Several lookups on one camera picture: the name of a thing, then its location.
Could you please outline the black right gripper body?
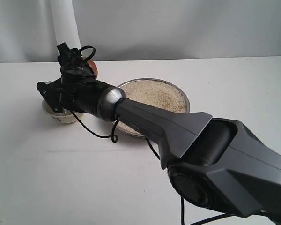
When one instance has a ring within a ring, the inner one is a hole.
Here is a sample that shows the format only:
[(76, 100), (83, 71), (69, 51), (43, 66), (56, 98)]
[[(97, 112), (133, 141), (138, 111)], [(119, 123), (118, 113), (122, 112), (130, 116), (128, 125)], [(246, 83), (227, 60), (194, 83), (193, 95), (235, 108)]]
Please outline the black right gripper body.
[(90, 67), (60, 68), (61, 105), (71, 111), (99, 116), (99, 99), (111, 85), (96, 79)]

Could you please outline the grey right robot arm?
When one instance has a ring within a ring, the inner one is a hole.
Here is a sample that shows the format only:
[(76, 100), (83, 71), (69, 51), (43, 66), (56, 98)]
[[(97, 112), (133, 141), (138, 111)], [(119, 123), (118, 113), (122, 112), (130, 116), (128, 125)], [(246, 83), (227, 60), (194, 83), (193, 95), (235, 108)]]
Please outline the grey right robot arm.
[(120, 121), (158, 145), (161, 168), (189, 203), (224, 216), (268, 217), (281, 225), (281, 155), (242, 122), (175, 113), (126, 97), (95, 78), (81, 49), (58, 45), (64, 109)]

